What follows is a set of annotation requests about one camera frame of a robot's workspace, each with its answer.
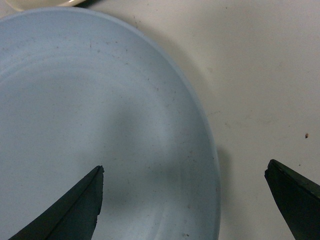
white table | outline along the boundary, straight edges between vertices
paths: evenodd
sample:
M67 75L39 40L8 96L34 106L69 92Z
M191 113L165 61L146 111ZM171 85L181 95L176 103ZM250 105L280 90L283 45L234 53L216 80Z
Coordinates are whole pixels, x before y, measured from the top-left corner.
M156 41L207 113L221 167L220 240L293 240L264 171L320 184L318 0L89 0ZM0 0L0 18L15 11Z

dark green object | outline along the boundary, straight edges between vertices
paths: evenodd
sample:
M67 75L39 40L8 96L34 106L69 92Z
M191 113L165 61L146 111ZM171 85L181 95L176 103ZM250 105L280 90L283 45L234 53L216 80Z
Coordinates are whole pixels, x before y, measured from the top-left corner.
M320 186L272 159L265 179L296 240L320 240Z
M102 206L103 172L95 167L9 240L90 240Z

white plate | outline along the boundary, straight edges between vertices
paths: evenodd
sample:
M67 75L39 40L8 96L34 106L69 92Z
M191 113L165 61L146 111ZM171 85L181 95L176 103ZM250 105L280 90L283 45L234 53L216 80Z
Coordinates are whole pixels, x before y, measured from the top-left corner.
M3 19L0 46L2 239L97 165L92 239L217 239L211 131L163 50L116 18L68 7Z
M85 0L5 0L13 9L24 11L44 7L71 7Z

table surface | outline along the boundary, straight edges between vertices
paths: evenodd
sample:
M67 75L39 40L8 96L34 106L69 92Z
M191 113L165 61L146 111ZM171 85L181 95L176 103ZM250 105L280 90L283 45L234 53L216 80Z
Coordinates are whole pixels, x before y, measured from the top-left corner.
M78 7L142 31L193 85L221 168L219 239L293 240L264 171L276 159L320 183L320 2L88 0ZM0 18L13 13L0 0Z

light blue plate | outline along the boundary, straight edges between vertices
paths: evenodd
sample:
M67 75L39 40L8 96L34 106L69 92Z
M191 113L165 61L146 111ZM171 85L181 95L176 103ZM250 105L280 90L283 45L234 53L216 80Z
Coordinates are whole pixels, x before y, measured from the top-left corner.
M103 165L94 240L214 240L220 175L190 84L111 16L42 8L0 21L0 236Z

